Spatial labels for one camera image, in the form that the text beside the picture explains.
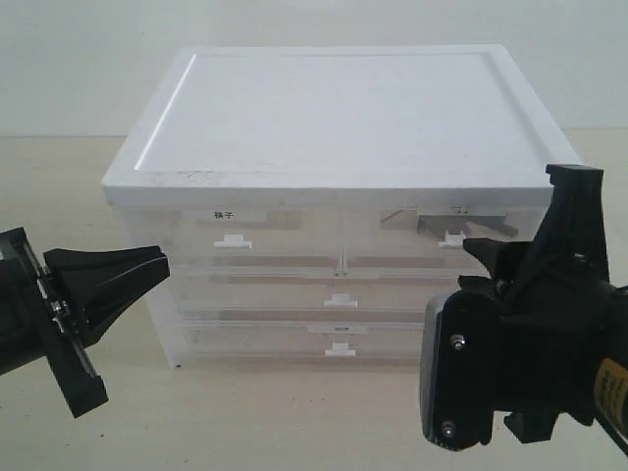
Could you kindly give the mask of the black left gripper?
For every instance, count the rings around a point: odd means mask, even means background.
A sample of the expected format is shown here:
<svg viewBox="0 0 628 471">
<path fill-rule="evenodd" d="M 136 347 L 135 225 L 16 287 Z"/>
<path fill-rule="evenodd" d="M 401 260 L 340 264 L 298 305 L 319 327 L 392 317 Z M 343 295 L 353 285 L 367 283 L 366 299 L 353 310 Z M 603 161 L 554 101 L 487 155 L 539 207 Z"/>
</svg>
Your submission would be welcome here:
<svg viewBox="0 0 628 471">
<path fill-rule="evenodd" d="M 170 277 L 160 247 L 104 252 L 56 248 L 43 254 L 52 288 L 23 228 L 1 234 L 1 373 L 44 358 L 75 418 L 108 401 L 84 343 L 98 343 L 118 318 Z"/>
</svg>

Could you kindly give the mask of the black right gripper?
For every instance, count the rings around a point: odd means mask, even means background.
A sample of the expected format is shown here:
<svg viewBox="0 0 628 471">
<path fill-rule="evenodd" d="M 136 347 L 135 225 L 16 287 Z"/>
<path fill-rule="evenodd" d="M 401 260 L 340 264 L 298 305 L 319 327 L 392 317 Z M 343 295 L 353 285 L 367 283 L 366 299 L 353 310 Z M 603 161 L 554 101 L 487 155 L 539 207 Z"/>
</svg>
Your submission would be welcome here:
<svg viewBox="0 0 628 471">
<path fill-rule="evenodd" d="M 603 170 L 549 164 L 546 173 L 553 191 L 531 240 L 463 240 L 489 274 L 464 276 L 463 290 L 487 294 L 496 312 L 483 439 L 500 411 L 520 442 L 550 440 L 562 414 L 624 442 L 627 288 L 609 282 Z"/>
</svg>

